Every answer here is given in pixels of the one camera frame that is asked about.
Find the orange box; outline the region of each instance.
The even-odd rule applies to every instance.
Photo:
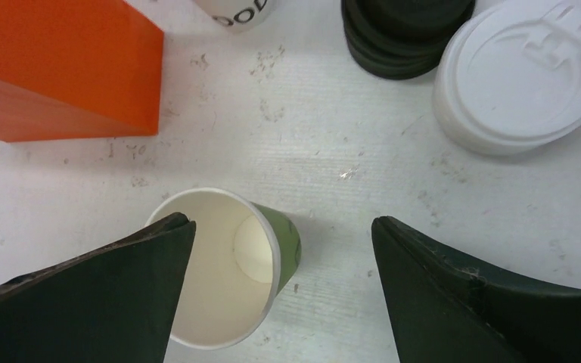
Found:
[[[162,53],[122,0],[0,0],[0,140],[155,135]]]

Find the white cup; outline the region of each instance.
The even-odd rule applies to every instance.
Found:
[[[232,32],[249,30],[262,23],[277,0],[194,0],[217,23]]]
[[[175,212],[197,229],[170,339],[197,349],[239,343],[297,270],[297,229],[284,214],[216,188],[172,196],[146,225]]]

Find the white lid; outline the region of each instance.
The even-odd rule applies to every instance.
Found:
[[[503,141],[540,144],[579,126],[581,5],[506,2],[480,20],[448,75],[467,116],[459,121]]]

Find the stack of black lids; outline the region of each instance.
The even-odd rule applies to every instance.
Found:
[[[342,0],[346,42],[369,73],[415,78],[437,66],[474,7],[475,0]]]

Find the cup rim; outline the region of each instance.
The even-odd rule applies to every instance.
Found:
[[[271,289],[269,292],[269,298],[266,301],[266,304],[264,305],[264,309],[262,310],[261,314],[259,315],[259,320],[256,321],[255,324],[253,324],[251,329],[247,330],[246,332],[244,332],[244,334],[240,335],[239,337],[237,337],[233,340],[229,340],[229,341],[224,342],[224,343],[220,343],[220,344],[200,345],[200,344],[191,343],[191,342],[183,340],[179,337],[176,337],[172,334],[172,331],[171,331],[171,334],[170,334],[171,340],[174,340],[177,343],[182,344],[184,346],[189,346],[191,348],[201,349],[201,350],[214,350],[214,349],[227,348],[229,346],[233,346],[233,345],[245,340],[246,338],[248,338],[262,324],[262,322],[264,321],[264,319],[266,318],[266,316],[270,312],[273,300],[275,300],[275,297],[277,296],[277,289],[279,288],[279,280],[281,278],[281,251],[279,250],[279,241],[278,241],[277,236],[275,235],[275,232],[273,231],[272,226],[270,225],[268,219],[266,219],[266,217],[259,211],[259,209],[257,209],[254,206],[254,204],[252,202],[244,199],[243,197],[241,197],[235,193],[227,191],[225,189],[214,188],[214,187],[202,187],[202,188],[192,188],[192,189],[188,189],[185,191],[180,191],[177,194],[174,194],[171,197],[169,197],[168,199],[166,199],[165,201],[163,201],[152,212],[151,216],[146,221],[145,227],[156,222],[154,220],[155,215],[158,214],[165,206],[167,206],[168,204],[170,204],[174,200],[176,200],[180,197],[183,197],[185,195],[189,195],[189,194],[208,193],[208,192],[225,195],[226,197],[230,197],[230,198],[236,200],[237,202],[246,206],[252,212],[252,214],[254,214],[255,217],[257,217],[257,220],[264,228],[264,232],[266,233],[266,237],[268,238],[269,245],[271,247],[273,276],[272,276],[272,282],[271,282]]]

